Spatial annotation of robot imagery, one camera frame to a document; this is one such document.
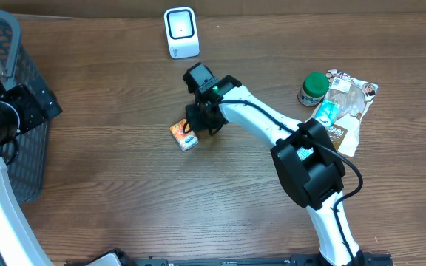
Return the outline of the green lid jar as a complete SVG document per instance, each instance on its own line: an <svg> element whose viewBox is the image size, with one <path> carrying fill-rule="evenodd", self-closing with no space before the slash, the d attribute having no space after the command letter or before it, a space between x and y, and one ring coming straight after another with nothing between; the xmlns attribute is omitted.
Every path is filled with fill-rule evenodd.
<svg viewBox="0 0 426 266"><path fill-rule="evenodd" d="M329 80L324 74L312 72L303 81L297 98L304 106L316 106L324 98L328 87Z"/></svg>

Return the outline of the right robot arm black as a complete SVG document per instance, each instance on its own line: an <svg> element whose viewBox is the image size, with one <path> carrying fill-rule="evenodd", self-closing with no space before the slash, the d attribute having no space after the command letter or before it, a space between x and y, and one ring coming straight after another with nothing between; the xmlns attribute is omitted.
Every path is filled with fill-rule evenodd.
<svg viewBox="0 0 426 266"><path fill-rule="evenodd" d="M289 118L258 100L238 79L219 79L197 63L183 75L194 103L186 106L187 133L218 133L234 123L264 142L280 185L310 215L319 238L319 256L328 265L363 265L343 202L346 168L354 165L334 148L325 127L315 119Z"/></svg>

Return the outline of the teal tissue pack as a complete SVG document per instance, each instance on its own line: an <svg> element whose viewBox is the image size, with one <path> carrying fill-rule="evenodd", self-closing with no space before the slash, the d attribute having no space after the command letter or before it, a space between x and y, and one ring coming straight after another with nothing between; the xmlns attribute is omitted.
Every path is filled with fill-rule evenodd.
<svg viewBox="0 0 426 266"><path fill-rule="evenodd" d="M324 100L315 112L314 119L328 129L338 118L339 108L340 105L338 103L331 100Z"/></svg>

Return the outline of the teal packet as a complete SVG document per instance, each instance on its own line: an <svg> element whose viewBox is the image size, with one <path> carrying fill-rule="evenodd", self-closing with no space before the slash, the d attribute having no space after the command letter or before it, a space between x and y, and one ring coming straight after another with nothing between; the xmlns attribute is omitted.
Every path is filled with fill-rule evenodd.
<svg viewBox="0 0 426 266"><path fill-rule="evenodd" d="M297 156L300 158L301 161L310 157L313 153L313 148L305 149L304 147L300 147L299 149L297 149Z"/></svg>

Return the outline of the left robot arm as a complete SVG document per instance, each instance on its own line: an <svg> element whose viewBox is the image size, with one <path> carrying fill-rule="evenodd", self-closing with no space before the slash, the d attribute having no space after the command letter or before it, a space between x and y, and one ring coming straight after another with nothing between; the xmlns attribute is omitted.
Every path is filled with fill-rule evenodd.
<svg viewBox="0 0 426 266"><path fill-rule="evenodd" d="M51 265L16 200L8 167L18 155L17 136L62 109L49 89L33 91L25 85L8 89L3 78L0 66L0 265Z"/></svg>

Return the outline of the brown white snack bag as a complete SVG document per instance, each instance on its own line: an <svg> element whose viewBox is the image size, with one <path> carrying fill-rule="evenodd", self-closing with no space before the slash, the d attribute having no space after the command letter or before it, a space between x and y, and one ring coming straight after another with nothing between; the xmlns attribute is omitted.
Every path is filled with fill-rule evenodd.
<svg viewBox="0 0 426 266"><path fill-rule="evenodd" d="M362 119L373 103L379 86L338 69L328 70L325 76L329 80L329 88L320 104L324 100L331 100L340 105L338 118L326 129L328 136L339 153L353 157L359 145ZM320 104L312 113L312 118Z"/></svg>

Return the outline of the orange snack packet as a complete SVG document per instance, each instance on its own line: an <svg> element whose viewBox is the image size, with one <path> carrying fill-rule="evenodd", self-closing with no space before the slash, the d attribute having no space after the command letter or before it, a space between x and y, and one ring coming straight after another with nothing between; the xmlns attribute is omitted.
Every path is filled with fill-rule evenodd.
<svg viewBox="0 0 426 266"><path fill-rule="evenodd" d="M172 125L169 130L182 151L189 150L198 144L198 138L189 128L186 119L182 119L180 122Z"/></svg>

